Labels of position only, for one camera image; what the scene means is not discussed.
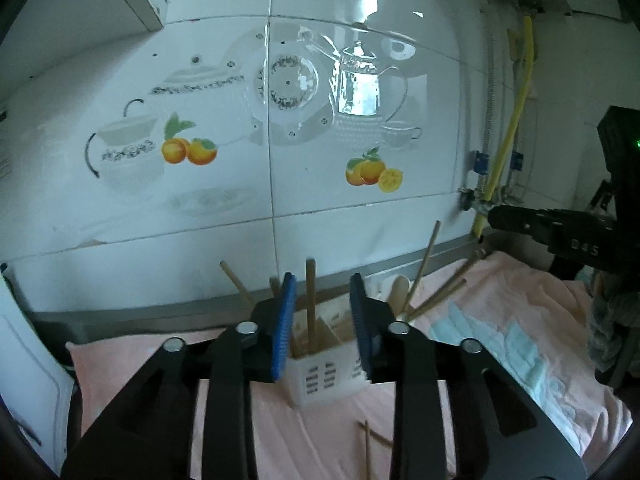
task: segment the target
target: lemon slice illustration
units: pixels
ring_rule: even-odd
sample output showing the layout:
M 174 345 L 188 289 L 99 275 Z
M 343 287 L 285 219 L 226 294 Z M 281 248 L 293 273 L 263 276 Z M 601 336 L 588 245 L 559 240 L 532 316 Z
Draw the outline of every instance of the lemon slice illustration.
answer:
M 402 171 L 388 168 L 380 174 L 378 187 L 383 193 L 396 191 L 402 184 Z

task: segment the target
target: wooden stick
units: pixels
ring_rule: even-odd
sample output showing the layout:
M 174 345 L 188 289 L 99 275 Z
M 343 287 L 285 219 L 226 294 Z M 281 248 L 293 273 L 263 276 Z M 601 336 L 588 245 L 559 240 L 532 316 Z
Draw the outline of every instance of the wooden stick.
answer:
M 306 270 L 306 334 L 309 342 L 309 355 L 318 351 L 316 339 L 316 261 L 308 259 Z
M 360 426 L 363 430 L 367 431 L 367 425 L 364 422 L 358 421 L 358 426 Z M 385 447 L 388 447 L 389 449 L 394 448 L 394 443 L 391 442 L 386 436 L 379 434 L 377 431 L 373 431 L 371 428 L 369 428 L 369 433 L 373 437 L 373 440 L 377 440 L 380 444 L 382 444 Z
M 236 286 L 236 288 L 238 289 L 238 292 L 240 293 L 240 296 L 242 296 L 242 299 L 246 301 L 246 304 L 249 305 L 251 308 L 253 308 L 255 306 L 254 299 L 251 297 L 251 294 L 249 293 L 249 291 L 246 290 L 245 286 L 240 281 L 240 278 L 236 276 L 235 272 L 231 270 L 231 267 L 228 266 L 225 260 L 222 260 L 220 262 L 220 268 L 225 271 L 225 274 L 227 275 L 227 277 Z
M 409 306 L 410 301 L 414 297 L 415 291 L 418 288 L 418 285 L 420 283 L 420 278 L 422 277 L 422 273 L 424 272 L 424 269 L 427 266 L 429 258 L 431 257 L 431 251 L 433 251 L 433 247 L 436 244 L 436 238 L 438 237 L 438 232 L 440 232 L 441 225 L 442 223 L 440 222 L 440 220 L 436 220 L 436 225 L 434 225 L 433 231 L 431 232 L 431 240 L 429 240 L 429 245 L 427 246 L 427 249 L 424 251 L 424 258 L 422 259 L 422 262 L 420 263 L 420 267 L 418 268 L 418 274 L 415 277 L 414 284 L 411 286 L 411 290 L 409 290 L 409 293 L 406 295 L 406 298 L 404 299 L 404 303 L 402 304 L 402 309 L 400 310 L 400 312 L 406 311 L 406 308 Z
M 440 295 L 442 295 L 443 292 L 445 292 L 447 289 L 451 288 L 454 283 L 457 282 L 457 280 L 459 280 L 460 278 L 462 278 L 462 276 L 464 276 L 464 274 L 473 266 L 476 264 L 476 262 L 478 260 L 480 260 L 482 257 L 484 256 L 484 253 L 478 253 L 477 251 L 471 256 L 469 257 L 465 263 L 463 263 L 460 268 L 458 270 L 456 270 L 456 272 L 453 273 L 453 275 L 446 281 L 444 282 L 440 288 L 438 290 L 436 290 L 433 294 L 431 294 L 430 297 L 427 298 L 427 300 L 424 301 L 424 303 L 420 306 L 424 306 L 425 304 L 428 304 L 429 302 L 436 300 Z
M 364 421 L 364 460 L 366 462 L 366 479 L 371 480 L 371 441 L 369 433 L 369 421 Z
M 269 278 L 269 287 L 271 288 L 273 297 L 277 298 L 280 295 L 280 280 L 275 276 Z
M 436 297 L 432 296 L 423 304 L 421 304 L 421 306 L 416 308 L 413 312 L 410 312 L 409 314 L 407 314 L 406 321 L 407 322 L 413 321 L 415 318 L 420 317 L 422 314 L 424 314 L 428 310 L 431 310 L 432 308 L 438 306 L 449 297 L 453 296 L 457 291 L 459 291 L 465 285 L 466 285 L 466 279 L 462 278 L 459 282 L 457 282 L 455 285 L 451 286 L 447 290 L 444 290 L 438 296 Z

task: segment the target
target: green leaf illustration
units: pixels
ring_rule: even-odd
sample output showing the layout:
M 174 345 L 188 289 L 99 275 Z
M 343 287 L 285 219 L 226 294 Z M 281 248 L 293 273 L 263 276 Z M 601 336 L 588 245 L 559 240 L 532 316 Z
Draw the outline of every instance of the green leaf illustration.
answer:
M 195 125 L 196 123 L 193 121 L 181 121 L 178 114 L 174 112 L 164 125 L 164 138 L 165 140 L 173 139 L 176 134 L 188 128 L 193 128 Z
M 379 148 L 371 148 L 367 153 L 363 153 L 362 156 L 366 160 L 370 160 L 371 162 L 377 162 L 380 160 L 380 156 L 378 155 Z
M 193 139 L 192 142 L 199 142 L 205 150 L 216 150 L 216 143 L 209 139 Z
M 353 171 L 353 168 L 355 168 L 361 162 L 364 162 L 364 160 L 365 159 L 363 158 L 352 158 L 349 162 L 347 162 L 347 170 Z

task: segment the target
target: metal bolt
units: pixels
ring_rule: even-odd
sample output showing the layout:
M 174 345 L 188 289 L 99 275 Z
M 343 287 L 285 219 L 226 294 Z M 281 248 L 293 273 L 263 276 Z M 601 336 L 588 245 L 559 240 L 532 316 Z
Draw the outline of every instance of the metal bolt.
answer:
M 241 334 L 254 334 L 258 330 L 258 326 L 253 321 L 243 321 L 238 323 L 236 330 Z
M 479 354 L 482 351 L 482 345 L 476 339 L 465 339 L 462 342 L 462 349 L 468 354 Z
M 389 332 L 396 335 L 406 335 L 409 333 L 409 325 L 407 323 L 403 323 L 402 321 L 394 321 L 390 323 L 388 326 Z
M 184 341 L 179 337 L 170 337 L 164 343 L 162 343 L 162 348 L 166 352 L 179 352 L 184 346 Z

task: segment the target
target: pink towel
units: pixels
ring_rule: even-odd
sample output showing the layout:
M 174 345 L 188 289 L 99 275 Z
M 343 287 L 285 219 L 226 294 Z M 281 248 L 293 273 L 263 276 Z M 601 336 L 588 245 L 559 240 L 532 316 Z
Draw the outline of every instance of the pink towel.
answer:
M 423 302 L 462 262 L 422 279 L 412 303 Z M 561 282 L 546 272 L 533 270 L 503 253 L 476 264 L 466 275 L 468 285 L 454 300 L 465 314 L 494 324 L 498 330 L 517 320 L 536 341 L 548 360 L 550 372 L 566 386 L 566 402 L 575 410 L 575 431 L 580 453 L 593 470 L 618 444 L 631 416 L 612 392 L 593 378 L 586 354 L 586 312 L 590 297 L 581 283 Z M 443 304 L 417 320 L 428 333 L 431 323 L 446 316 Z M 220 330 L 176 334 L 192 343 L 217 336 Z M 82 430 L 127 383 L 169 335 L 133 335 L 87 345 L 69 344 L 82 390 Z M 200 385 L 192 448 L 192 478 L 200 478 L 202 456 L 202 399 L 207 384 Z M 303 410 L 290 407 L 278 384 L 252 384 L 254 441 L 261 479 L 344 479 L 364 476 L 364 434 L 357 426 L 368 419 L 373 430 L 392 438 L 394 387 L 376 384 L 361 393 L 327 406 Z M 447 449 L 452 450 L 450 417 L 444 409 Z M 375 478 L 388 478 L 390 450 L 372 442 Z M 452 452 L 447 453 L 450 473 Z

